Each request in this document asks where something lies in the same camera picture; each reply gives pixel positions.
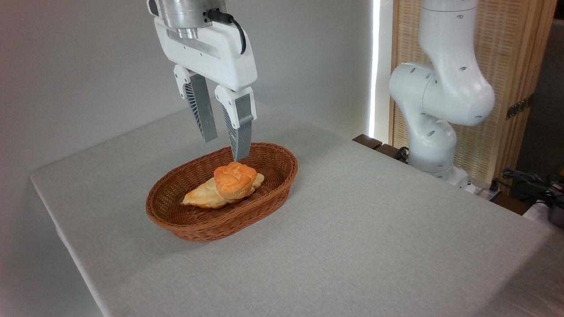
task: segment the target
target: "oval basket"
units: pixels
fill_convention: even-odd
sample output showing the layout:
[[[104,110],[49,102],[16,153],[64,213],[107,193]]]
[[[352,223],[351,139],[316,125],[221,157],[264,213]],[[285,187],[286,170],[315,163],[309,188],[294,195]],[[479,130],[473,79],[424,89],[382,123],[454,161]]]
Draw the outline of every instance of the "oval basket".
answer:
[[[268,216],[288,198],[298,171],[298,161],[284,147],[252,143],[249,156],[240,162],[265,176],[247,199],[220,209],[184,206],[187,192],[213,177],[213,171],[233,161],[231,148],[197,158],[162,177],[147,197],[147,215],[158,226],[190,241],[213,241],[234,234]]]

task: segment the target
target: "white tablecloth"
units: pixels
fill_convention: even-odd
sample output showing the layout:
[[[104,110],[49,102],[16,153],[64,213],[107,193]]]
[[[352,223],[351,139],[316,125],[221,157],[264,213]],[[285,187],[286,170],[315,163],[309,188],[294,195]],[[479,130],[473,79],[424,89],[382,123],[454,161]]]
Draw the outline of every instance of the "white tablecloth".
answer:
[[[257,105],[253,141],[286,147],[286,203],[210,243],[145,214],[204,143],[189,111],[32,174],[61,239],[108,316],[557,316],[564,237],[376,151]]]

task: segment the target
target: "bread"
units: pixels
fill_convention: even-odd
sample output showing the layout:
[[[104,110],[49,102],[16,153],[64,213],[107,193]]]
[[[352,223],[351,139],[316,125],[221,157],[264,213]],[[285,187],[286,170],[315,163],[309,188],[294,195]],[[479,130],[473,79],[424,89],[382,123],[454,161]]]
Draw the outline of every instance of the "bread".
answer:
[[[252,183],[251,189],[246,193],[245,197],[249,197],[255,191],[255,189],[260,187],[264,179],[264,175],[257,173],[257,177]],[[227,204],[236,204],[243,200],[243,198],[226,199],[220,196],[217,190],[217,186],[215,185],[215,178],[212,177],[207,182],[198,186],[195,190],[187,193],[184,196],[184,200],[181,202],[181,204],[193,205],[204,209],[219,209]]]
[[[242,199],[252,190],[257,171],[239,162],[231,162],[216,168],[213,176],[220,196]]]
[[[181,204],[193,205],[200,208],[218,209],[227,205],[227,200],[217,193],[215,180],[210,178],[209,181],[187,193]]]

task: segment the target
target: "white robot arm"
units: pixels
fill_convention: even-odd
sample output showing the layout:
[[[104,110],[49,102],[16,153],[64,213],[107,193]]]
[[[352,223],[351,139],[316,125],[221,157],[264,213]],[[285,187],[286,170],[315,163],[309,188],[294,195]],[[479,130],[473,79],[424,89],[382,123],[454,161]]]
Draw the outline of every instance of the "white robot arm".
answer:
[[[219,85],[233,159],[249,154],[253,90],[257,80],[253,50],[245,31],[227,13],[224,0],[148,0],[166,57],[174,68],[180,97],[188,100],[206,142],[217,137],[205,78]]]
[[[461,188],[468,175],[453,165],[456,134],[448,122],[478,125],[495,103],[474,55],[477,6],[478,0],[423,0],[419,43],[433,65],[404,63],[390,79],[408,126],[409,164]]]

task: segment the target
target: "basket rim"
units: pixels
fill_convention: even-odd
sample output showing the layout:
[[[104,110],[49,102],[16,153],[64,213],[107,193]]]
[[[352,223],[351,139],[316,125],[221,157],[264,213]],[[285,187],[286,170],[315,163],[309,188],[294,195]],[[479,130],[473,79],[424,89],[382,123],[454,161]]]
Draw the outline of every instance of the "basket rim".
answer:
[[[284,152],[295,164],[296,166],[298,166],[298,161],[296,159],[296,157],[294,156],[294,154],[291,153],[290,150],[286,149],[283,146],[280,146],[278,144],[275,143],[266,143],[266,142],[256,142],[256,143],[251,143],[251,147],[269,147],[269,148],[275,148],[277,151],[280,152]],[[177,166],[176,168],[173,168],[172,170],[170,170],[168,173],[166,173],[163,177],[161,177],[156,183],[155,185],[153,185],[153,187],[151,188],[151,190],[149,191],[149,195],[147,196],[147,201],[146,201],[146,213],[149,216],[149,218],[158,226],[163,227],[165,229],[167,229],[166,227],[175,227],[175,228],[190,228],[193,226],[199,226],[200,229],[196,230],[195,232],[199,232],[199,231],[205,231],[207,228],[211,227],[211,226],[217,226],[221,223],[225,223],[225,222],[229,222],[235,218],[238,217],[238,214],[235,212],[231,212],[231,213],[227,213],[221,217],[218,218],[212,218],[212,219],[208,219],[207,221],[202,221],[202,222],[198,222],[197,224],[176,224],[176,223],[171,223],[168,222],[164,219],[161,219],[160,217],[158,217],[154,211],[153,208],[151,206],[151,202],[153,201],[154,197],[155,197],[155,192],[158,192],[158,190],[166,183],[166,181],[171,178],[173,176],[173,174],[180,168],[193,163],[194,161],[197,160],[201,160],[204,157],[208,156],[208,155],[213,155],[215,153],[218,152],[222,152],[222,151],[230,151],[231,147],[224,147],[221,148],[217,151],[214,151],[212,153],[209,153],[207,155],[203,155],[200,156],[198,158],[195,158],[194,160],[191,160],[187,163],[181,164],[179,166]],[[290,170],[290,173],[288,175],[288,177],[286,177],[284,179],[284,181],[282,182],[282,184],[280,184],[278,187],[276,187],[274,190],[270,191],[269,193],[265,194],[264,196],[261,197],[260,200],[256,200],[256,201],[251,201],[248,203],[248,205],[246,206],[247,208],[254,208],[258,205],[261,205],[264,201],[267,200],[271,200],[273,197],[275,196],[279,196],[281,193],[285,192],[285,191],[289,191],[290,190],[290,186],[288,186],[288,184],[292,184],[294,179],[296,178],[298,169],[292,169]]]

